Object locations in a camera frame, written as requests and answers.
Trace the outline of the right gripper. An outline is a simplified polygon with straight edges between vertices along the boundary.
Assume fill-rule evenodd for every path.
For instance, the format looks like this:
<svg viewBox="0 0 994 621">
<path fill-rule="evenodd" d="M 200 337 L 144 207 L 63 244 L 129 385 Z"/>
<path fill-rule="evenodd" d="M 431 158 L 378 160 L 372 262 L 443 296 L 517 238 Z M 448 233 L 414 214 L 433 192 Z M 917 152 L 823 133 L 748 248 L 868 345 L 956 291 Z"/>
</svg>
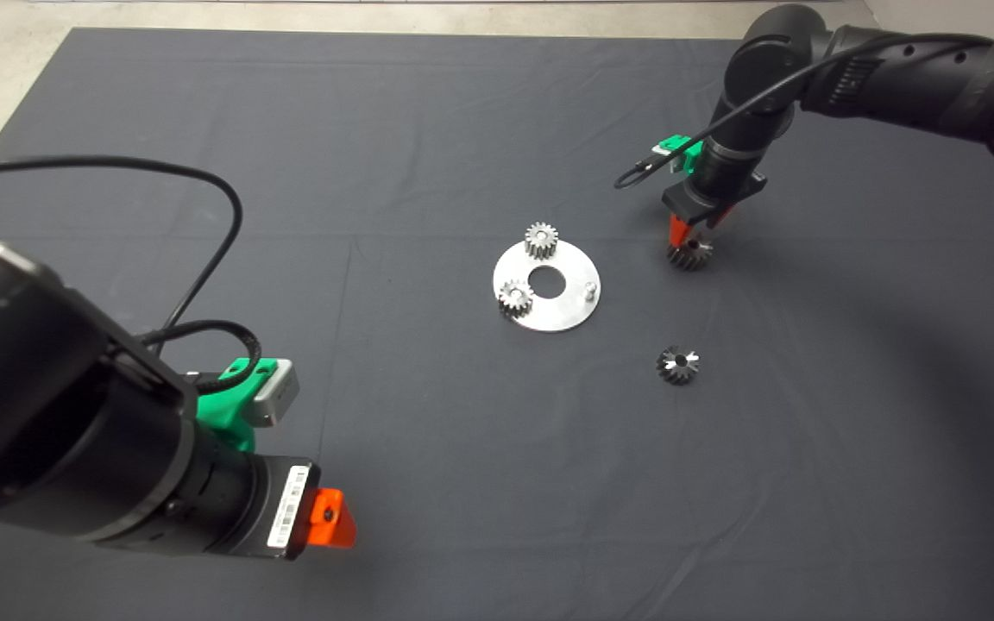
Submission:
<svg viewBox="0 0 994 621">
<path fill-rule="evenodd" d="M 671 252 L 690 251 L 693 227 L 706 224 L 717 229 L 733 212 L 734 205 L 758 194 L 766 185 L 768 177 L 761 172 L 751 172 L 733 188 L 701 185 L 697 174 L 687 174 L 663 191 L 663 204 L 671 213 L 668 248 Z"/>
</svg>

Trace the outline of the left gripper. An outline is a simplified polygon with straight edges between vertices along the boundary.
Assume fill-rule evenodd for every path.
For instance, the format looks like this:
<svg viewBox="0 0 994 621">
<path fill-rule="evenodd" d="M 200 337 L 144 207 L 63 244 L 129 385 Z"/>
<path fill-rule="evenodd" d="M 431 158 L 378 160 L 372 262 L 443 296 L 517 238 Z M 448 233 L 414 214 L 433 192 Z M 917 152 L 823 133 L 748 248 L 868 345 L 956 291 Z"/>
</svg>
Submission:
<svg viewBox="0 0 994 621">
<path fill-rule="evenodd" d="M 355 547 L 346 496 L 335 488 L 315 490 L 321 471 L 309 457 L 206 445 L 202 459 L 205 555 L 295 561 L 306 545 Z"/>
</svg>

